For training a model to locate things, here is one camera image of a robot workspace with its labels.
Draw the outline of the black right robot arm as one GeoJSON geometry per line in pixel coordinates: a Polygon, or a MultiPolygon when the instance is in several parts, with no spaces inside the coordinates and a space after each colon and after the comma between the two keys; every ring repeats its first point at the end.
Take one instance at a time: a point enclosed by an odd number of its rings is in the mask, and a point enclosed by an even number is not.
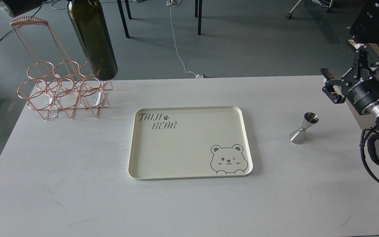
{"type": "Polygon", "coordinates": [[[370,159],[379,166],[379,47],[374,43],[359,43],[349,40],[354,51],[352,67],[336,80],[331,72],[322,68],[325,85],[322,91],[334,104],[350,102],[359,115],[371,114],[375,126],[362,131],[360,138],[360,155],[368,174],[379,183],[379,179],[370,170],[365,151],[370,159]]]}

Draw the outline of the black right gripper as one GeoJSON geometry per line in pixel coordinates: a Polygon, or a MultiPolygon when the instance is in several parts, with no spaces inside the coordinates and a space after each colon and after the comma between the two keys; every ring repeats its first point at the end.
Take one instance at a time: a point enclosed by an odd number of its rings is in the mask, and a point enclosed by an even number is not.
{"type": "Polygon", "coordinates": [[[327,68],[320,69],[325,78],[322,91],[334,104],[342,104],[348,100],[358,114],[370,114],[370,105],[379,101],[379,77],[376,70],[379,68],[379,47],[374,43],[359,43],[348,40],[355,51],[352,68],[335,80],[327,68]],[[341,87],[342,95],[338,94],[334,86],[341,87]]]}

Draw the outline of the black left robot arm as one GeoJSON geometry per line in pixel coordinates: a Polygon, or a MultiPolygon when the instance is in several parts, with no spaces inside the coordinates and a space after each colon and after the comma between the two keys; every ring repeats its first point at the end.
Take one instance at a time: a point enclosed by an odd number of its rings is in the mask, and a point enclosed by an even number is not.
{"type": "Polygon", "coordinates": [[[0,0],[0,9],[14,18],[43,4],[43,0],[0,0]]]}

